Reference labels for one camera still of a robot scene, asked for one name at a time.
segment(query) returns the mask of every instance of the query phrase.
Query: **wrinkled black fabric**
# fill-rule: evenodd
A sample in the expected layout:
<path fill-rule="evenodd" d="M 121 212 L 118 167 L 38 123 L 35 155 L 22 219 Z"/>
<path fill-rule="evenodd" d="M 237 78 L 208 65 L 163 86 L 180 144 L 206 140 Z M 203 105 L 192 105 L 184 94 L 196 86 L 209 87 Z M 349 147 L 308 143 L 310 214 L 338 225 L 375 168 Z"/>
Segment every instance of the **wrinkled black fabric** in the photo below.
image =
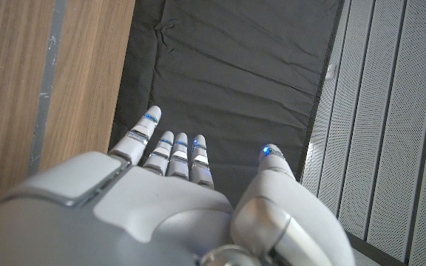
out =
<path fill-rule="evenodd" d="M 267 143 L 294 173 L 319 95 L 340 0 L 137 0 L 111 145 L 157 105 L 160 135 L 206 138 L 233 205 Z"/>

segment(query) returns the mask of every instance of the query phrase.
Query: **metal strip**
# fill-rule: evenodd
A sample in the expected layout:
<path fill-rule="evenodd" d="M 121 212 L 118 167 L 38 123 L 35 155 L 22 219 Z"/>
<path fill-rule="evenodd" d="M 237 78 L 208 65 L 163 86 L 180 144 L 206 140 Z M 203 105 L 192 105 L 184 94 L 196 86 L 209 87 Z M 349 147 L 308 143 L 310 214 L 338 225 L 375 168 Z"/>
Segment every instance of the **metal strip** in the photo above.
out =
<path fill-rule="evenodd" d="M 361 239 L 371 213 L 404 8 L 405 0 L 376 0 L 374 8 L 339 210 L 345 230 Z"/>
<path fill-rule="evenodd" d="M 334 65 L 335 69 L 338 70 L 334 78 L 326 80 L 323 83 L 322 95 L 319 101 L 317 116 L 315 117 L 314 128 L 311 133 L 310 143 L 308 144 L 305 168 L 301 179 L 302 185 L 315 196 L 318 195 L 318 188 L 320 186 L 319 183 L 322 175 L 323 158 L 325 156 L 325 147 L 328 139 L 331 110 L 333 109 L 333 102 L 337 89 L 339 65 L 341 63 L 343 45 L 346 36 L 350 5 L 351 0 L 346 0 L 343 5 L 337 36 L 334 40 L 334 47 L 331 52 L 329 62 L 330 65 Z"/>
<path fill-rule="evenodd" d="M 373 6 L 372 0 L 351 2 L 318 193 L 319 199 L 335 215 L 339 211 Z"/>
<path fill-rule="evenodd" d="M 41 162 L 44 144 L 45 126 L 49 114 L 50 96 L 52 95 L 53 79 L 57 64 L 58 46 L 61 40 L 62 24 L 64 22 L 66 0 L 55 0 L 50 37 L 45 56 L 44 74 L 42 75 L 41 91 L 38 97 L 37 116 L 34 125 L 33 141 L 30 147 L 27 176 L 37 174 Z"/>
<path fill-rule="evenodd" d="M 405 261 L 426 144 L 426 1 L 408 0 L 367 242 Z"/>

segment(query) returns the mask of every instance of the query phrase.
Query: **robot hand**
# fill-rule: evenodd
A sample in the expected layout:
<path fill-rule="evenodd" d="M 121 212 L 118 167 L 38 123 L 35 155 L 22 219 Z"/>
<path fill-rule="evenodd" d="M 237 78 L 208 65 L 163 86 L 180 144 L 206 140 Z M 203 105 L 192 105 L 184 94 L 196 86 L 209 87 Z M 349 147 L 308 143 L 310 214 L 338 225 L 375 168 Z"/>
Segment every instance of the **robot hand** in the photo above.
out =
<path fill-rule="evenodd" d="M 187 136 L 151 107 L 108 155 L 78 155 L 0 202 L 0 265 L 353 265 L 334 215 L 267 145 L 236 210 L 214 190 L 206 141 L 188 163 Z"/>

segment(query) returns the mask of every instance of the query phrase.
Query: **wooden panel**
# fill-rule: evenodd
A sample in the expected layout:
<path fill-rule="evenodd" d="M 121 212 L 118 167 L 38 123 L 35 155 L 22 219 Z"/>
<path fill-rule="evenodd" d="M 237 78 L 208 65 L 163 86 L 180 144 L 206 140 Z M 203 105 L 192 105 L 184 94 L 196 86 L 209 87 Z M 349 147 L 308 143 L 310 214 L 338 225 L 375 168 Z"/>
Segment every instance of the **wooden panel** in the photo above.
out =
<path fill-rule="evenodd" d="M 67 1 L 40 170 L 107 151 L 134 2 Z"/>
<path fill-rule="evenodd" d="M 0 195 L 26 177 L 53 0 L 0 0 Z"/>

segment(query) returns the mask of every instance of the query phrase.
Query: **robotic finger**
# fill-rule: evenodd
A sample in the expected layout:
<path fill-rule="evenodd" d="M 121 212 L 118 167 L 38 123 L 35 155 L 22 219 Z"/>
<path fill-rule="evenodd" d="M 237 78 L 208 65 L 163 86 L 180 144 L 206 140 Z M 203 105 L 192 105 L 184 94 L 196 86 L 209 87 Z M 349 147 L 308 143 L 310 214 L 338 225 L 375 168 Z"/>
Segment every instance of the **robotic finger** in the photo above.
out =
<path fill-rule="evenodd" d="M 174 135 L 172 132 L 167 131 L 163 133 L 154 151 L 149 155 L 143 167 L 156 174 L 165 175 L 169 164 L 173 141 Z"/>
<path fill-rule="evenodd" d="M 338 220 L 295 180 L 282 152 L 268 144 L 259 160 L 234 211 L 233 242 L 282 265 L 354 265 Z"/>
<path fill-rule="evenodd" d="M 175 138 L 172 148 L 172 157 L 170 158 L 167 177 L 179 177 L 185 180 L 189 179 L 189 161 L 187 157 L 188 138 L 185 133 L 180 133 Z"/>
<path fill-rule="evenodd" d="M 159 123 L 161 115 L 162 112 L 159 107 L 152 106 L 149 108 L 139 122 L 126 133 L 126 136 L 109 153 L 118 155 L 136 166 Z"/>
<path fill-rule="evenodd" d="M 208 155 L 206 154 L 206 141 L 201 134 L 193 140 L 191 167 L 190 180 L 214 190 L 212 173 L 210 172 Z"/>

